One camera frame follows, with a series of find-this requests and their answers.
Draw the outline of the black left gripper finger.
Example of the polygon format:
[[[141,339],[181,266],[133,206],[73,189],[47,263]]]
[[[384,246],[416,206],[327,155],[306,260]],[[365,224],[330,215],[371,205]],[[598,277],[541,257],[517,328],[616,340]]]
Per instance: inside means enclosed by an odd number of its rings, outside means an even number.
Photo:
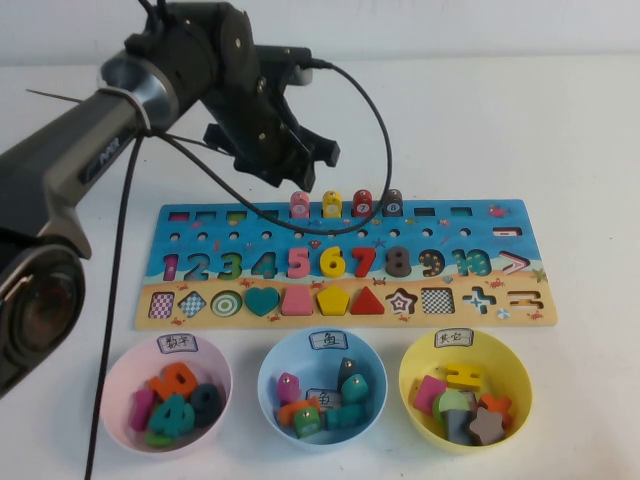
[[[263,181],[273,180],[274,157],[268,151],[253,153],[236,152],[233,154],[234,169],[241,173],[253,175]]]
[[[314,163],[309,161],[283,163],[276,168],[275,175],[280,180],[292,181],[302,191],[311,191],[316,180]]]

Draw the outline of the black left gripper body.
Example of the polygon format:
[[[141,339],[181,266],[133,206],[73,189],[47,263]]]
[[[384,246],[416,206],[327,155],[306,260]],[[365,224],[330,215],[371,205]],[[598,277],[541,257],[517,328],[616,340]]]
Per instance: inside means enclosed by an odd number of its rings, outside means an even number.
[[[285,99],[287,86],[310,83],[306,71],[312,51],[255,44],[248,15],[229,3],[219,5],[212,40],[219,73],[202,103],[216,123],[207,129],[205,140],[232,156],[268,151],[273,168],[294,160],[335,166],[338,143],[303,127]]]

